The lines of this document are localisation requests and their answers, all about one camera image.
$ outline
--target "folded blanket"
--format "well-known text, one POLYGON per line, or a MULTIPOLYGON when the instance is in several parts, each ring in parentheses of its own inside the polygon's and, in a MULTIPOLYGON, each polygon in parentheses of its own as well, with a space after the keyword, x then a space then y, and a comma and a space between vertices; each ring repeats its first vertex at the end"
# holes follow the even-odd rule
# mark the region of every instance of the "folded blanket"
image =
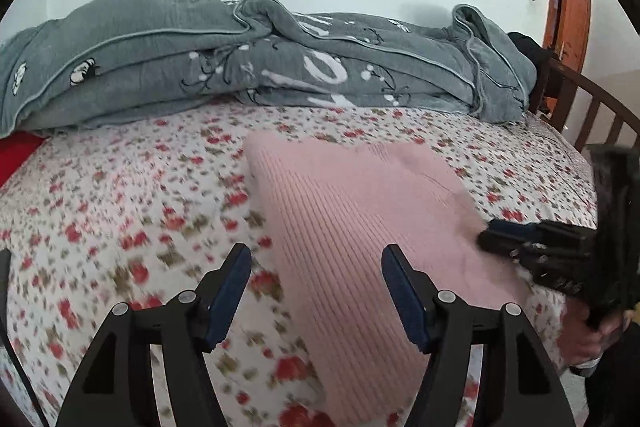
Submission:
POLYGON ((244 103, 426 107, 520 120, 536 70, 477 8, 448 28, 276 0, 95 0, 0 48, 0 137, 244 103))
POLYGON ((258 132, 244 151, 285 298, 338 425, 406 406, 426 368, 382 279, 388 243, 469 304, 499 309, 526 300, 513 266, 476 248, 484 224, 459 178, 428 147, 347 148, 258 132))

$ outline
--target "gray comforter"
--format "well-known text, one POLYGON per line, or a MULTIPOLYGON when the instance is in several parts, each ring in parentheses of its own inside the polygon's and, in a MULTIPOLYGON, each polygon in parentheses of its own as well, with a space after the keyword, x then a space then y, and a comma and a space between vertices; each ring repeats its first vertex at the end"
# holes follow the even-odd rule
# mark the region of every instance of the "gray comforter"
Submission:
POLYGON ((95 0, 0 48, 0 137, 160 116, 230 94, 260 105, 425 107, 516 121, 536 70, 491 20, 447 28, 276 0, 95 0))

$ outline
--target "wooden door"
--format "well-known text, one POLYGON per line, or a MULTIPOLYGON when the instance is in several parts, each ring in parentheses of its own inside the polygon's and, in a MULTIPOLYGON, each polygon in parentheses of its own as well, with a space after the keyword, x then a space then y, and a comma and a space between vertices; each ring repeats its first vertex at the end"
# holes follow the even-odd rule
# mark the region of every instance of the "wooden door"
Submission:
POLYGON ((587 52, 590 22, 591 0, 549 0, 544 45, 578 73, 587 52))

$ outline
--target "red pillow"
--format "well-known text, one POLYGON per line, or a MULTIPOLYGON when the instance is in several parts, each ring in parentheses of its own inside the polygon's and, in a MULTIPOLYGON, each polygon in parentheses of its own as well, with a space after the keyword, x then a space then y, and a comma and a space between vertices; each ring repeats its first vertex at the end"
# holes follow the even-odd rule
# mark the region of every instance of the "red pillow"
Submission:
POLYGON ((0 139, 0 187, 42 142, 43 138, 26 132, 17 132, 0 139))

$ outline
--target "pink knitted sweater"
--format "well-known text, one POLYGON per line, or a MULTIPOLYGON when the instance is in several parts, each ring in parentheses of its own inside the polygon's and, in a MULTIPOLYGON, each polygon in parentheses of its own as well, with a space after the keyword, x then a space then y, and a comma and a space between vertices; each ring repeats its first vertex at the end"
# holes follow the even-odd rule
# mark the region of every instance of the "pink knitted sweater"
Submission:
POLYGON ((406 406, 426 367, 382 279, 388 243, 469 304, 524 303, 526 288, 511 264, 475 247, 484 224, 458 177, 428 146, 348 148, 256 132, 244 151, 287 305, 338 425, 406 406))

